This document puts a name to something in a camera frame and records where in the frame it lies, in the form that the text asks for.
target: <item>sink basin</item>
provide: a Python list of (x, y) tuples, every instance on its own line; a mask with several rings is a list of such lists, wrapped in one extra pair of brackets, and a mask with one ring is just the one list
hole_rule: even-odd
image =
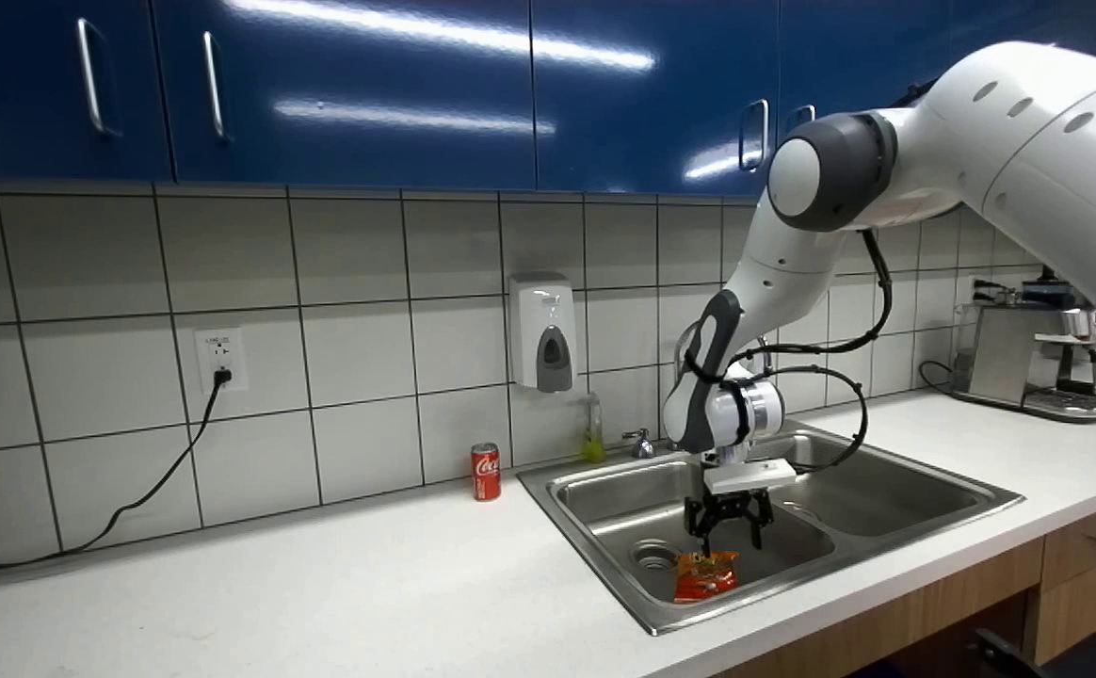
[[(791, 428), (767, 446), (828, 460), (846, 439)], [(701, 549), (684, 531), (684, 499), (696, 485), (690, 452), (536, 471), (518, 483), (649, 632), (750, 605), (1015, 500), (998, 485), (865, 446), (832, 471), (777, 485), (777, 519), (764, 529), (762, 549), (745, 519), (721, 519), (713, 531), (713, 545), (738, 554), (738, 588), (701, 601), (672, 601), (672, 563)]]

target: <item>white soap dispenser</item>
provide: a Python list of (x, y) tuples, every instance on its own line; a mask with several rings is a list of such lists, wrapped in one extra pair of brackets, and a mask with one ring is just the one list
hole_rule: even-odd
[(513, 382), (531, 393), (577, 386), (577, 299), (562, 274), (513, 278), (508, 293)]

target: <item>drain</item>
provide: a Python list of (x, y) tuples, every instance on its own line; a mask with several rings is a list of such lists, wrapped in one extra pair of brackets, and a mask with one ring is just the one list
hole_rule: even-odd
[(631, 549), (631, 563), (635, 563), (640, 570), (650, 570), (650, 574), (657, 574), (657, 570), (672, 570), (672, 554), (667, 549), (661, 539), (640, 539), (635, 549)]

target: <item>soda can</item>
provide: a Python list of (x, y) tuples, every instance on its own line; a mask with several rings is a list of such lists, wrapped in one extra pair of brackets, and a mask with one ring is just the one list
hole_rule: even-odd
[(470, 491), (473, 500), (501, 499), (501, 450), (494, 439), (470, 446)]

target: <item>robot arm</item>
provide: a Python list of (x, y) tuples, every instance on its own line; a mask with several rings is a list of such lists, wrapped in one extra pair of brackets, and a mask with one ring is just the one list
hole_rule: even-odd
[(706, 460), (720, 499), (777, 485), (783, 424), (772, 382), (733, 352), (802, 318), (846, 231), (900, 227), (969, 202), (1096, 299), (1096, 57), (991, 44), (915, 104), (822, 118), (777, 152), (742, 259), (681, 339), (667, 434)]

